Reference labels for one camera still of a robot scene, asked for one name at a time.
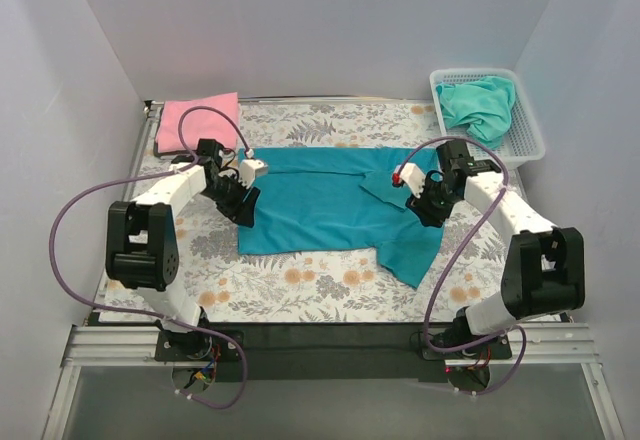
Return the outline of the teal blue t shirt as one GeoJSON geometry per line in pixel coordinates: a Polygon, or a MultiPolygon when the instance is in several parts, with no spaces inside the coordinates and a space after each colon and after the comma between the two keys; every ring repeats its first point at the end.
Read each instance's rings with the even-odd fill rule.
{"type": "Polygon", "coordinates": [[[268,165],[253,227],[238,230],[243,255],[373,248],[377,262],[416,288],[434,262],[444,230],[423,226],[392,175],[408,148],[258,148],[268,165]]]}

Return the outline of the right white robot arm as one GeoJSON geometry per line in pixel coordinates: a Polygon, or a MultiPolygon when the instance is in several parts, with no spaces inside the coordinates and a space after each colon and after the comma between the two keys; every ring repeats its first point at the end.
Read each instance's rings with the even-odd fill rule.
{"type": "Polygon", "coordinates": [[[440,227],[453,207],[465,202],[481,212],[507,246],[497,293],[463,308],[444,331],[423,334],[438,354],[475,357],[496,337],[521,321],[583,307],[584,238],[574,227],[559,227],[537,213],[508,187],[509,172],[496,154],[477,160],[471,141],[446,136],[434,140],[439,167],[423,172],[406,159],[396,168],[395,184],[411,193],[407,208],[425,227],[440,227]]]}

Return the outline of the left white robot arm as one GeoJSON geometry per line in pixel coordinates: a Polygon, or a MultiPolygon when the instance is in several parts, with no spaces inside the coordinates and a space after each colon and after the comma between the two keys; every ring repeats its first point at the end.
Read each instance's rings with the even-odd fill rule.
{"type": "Polygon", "coordinates": [[[129,202],[108,210],[106,274],[136,291],[157,315],[156,325],[168,345],[200,360],[214,340],[204,312],[178,280],[179,249],[175,220],[197,196],[210,199],[232,223],[251,228],[260,190],[256,179],[268,172],[252,154],[236,169],[223,164],[221,143],[202,139],[196,155],[176,157],[170,174],[129,202]]]}

